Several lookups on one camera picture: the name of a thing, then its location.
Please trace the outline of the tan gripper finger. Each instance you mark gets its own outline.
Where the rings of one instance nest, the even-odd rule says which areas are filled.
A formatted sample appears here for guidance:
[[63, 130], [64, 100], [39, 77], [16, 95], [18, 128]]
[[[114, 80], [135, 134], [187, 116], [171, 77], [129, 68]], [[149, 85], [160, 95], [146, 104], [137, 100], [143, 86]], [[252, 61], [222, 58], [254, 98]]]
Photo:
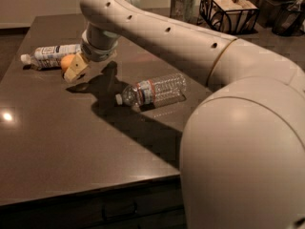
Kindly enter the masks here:
[[78, 52], [74, 55], [74, 59], [68, 69], [63, 72], [63, 77], [68, 83], [72, 83], [84, 73], [88, 66], [89, 60], [82, 52]]

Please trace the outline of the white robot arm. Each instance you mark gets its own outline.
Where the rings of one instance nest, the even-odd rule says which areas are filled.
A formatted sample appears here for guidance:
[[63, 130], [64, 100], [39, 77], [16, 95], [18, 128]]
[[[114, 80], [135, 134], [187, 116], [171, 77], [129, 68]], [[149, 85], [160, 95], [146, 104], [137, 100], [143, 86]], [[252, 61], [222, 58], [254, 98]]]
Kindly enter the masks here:
[[141, 10], [80, 0], [82, 51], [124, 36], [211, 90], [189, 117], [180, 177], [189, 229], [304, 229], [305, 73], [243, 39]]

